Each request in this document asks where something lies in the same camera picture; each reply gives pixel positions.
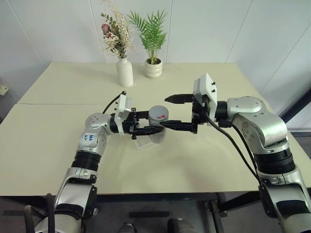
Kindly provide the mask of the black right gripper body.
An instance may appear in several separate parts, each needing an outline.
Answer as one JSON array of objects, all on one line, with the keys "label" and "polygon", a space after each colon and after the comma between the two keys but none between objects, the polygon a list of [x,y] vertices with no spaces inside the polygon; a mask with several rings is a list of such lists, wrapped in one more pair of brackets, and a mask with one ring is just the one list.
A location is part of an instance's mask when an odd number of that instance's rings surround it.
[{"label": "black right gripper body", "polygon": [[207,95],[202,96],[202,103],[200,103],[195,97],[192,98],[192,130],[193,134],[197,134],[198,125],[208,123],[207,117],[210,113],[209,97]]}]

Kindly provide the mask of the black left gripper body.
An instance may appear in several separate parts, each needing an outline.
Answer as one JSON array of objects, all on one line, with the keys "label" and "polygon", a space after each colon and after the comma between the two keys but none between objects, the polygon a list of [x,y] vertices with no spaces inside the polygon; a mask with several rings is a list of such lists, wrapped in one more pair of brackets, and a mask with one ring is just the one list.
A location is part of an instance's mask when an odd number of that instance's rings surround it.
[{"label": "black left gripper body", "polygon": [[123,132],[125,134],[130,134],[132,140],[137,139],[138,129],[139,129],[139,119],[137,118],[136,108],[131,108],[128,117],[122,123]]}]

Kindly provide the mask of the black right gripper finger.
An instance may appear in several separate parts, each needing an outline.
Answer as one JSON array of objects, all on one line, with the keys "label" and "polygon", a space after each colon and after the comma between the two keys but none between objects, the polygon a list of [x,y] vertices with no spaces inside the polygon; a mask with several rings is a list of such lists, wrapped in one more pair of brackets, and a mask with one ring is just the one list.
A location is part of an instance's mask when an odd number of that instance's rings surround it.
[{"label": "black right gripper finger", "polygon": [[193,94],[175,94],[164,99],[166,102],[173,104],[184,104],[193,101]]},{"label": "black right gripper finger", "polygon": [[180,120],[167,120],[160,122],[160,125],[172,129],[175,131],[185,131],[192,132],[192,123],[191,122],[182,122]]}]

